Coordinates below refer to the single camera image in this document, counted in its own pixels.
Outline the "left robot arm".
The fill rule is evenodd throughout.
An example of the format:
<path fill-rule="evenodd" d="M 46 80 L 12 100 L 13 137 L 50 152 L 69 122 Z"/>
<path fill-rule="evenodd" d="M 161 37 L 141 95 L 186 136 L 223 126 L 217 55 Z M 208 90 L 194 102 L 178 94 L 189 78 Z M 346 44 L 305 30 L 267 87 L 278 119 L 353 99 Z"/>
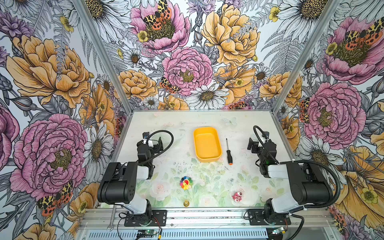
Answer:
<path fill-rule="evenodd" d="M 149 132 L 144 132 L 143 139 L 137 143 L 137 161 L 112 162 L 107 166 L 97 199 L 100 203 L 126 209 L 125 225 L 128 227 L 156 225 L 151 203 L 136 193 L 136 183 L 152 179 L 155 169 L 153 157 L 163 150 L 161 138 L 153 140 Z"/>

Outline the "black orange screwdriver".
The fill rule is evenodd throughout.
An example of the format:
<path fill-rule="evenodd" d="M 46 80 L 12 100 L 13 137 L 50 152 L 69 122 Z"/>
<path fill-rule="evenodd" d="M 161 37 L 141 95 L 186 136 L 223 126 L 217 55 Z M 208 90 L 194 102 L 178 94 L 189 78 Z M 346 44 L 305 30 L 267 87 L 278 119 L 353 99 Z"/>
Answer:
<path fill-rule="evenodd" d="M 233 165 L 233 157 L 232 157 L 232 154 L 231 154 L 231 150 L 229 148 L 229 142 L 228 142 L 228 139 L 226 138 L 226 145 L 227 145 L 227 161 L 228 161 L 228 164 L 231 166 Z"/>

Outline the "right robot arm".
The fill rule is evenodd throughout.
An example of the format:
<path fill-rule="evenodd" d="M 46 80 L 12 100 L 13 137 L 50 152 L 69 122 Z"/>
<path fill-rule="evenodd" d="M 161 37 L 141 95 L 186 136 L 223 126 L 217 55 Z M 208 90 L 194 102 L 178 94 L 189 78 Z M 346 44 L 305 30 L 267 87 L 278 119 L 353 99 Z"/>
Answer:
<path fill-rule="evenodd" d="M 250 224 L 275 225 L 290 222 L 290 215 L 305 209 L 332 205 L 340 194 L 341 184 L 332 190 L 322 171 L 331 172 L 324 164 L 313 161 L 278 162 L 277 145 L 267 133 L 249 139 L 247 149 L 258 156 L 255 164 L 263 177 L 287 180 L 289 189 L 283 195 L 266 200 L 262 210 L 249 210 Z"/>

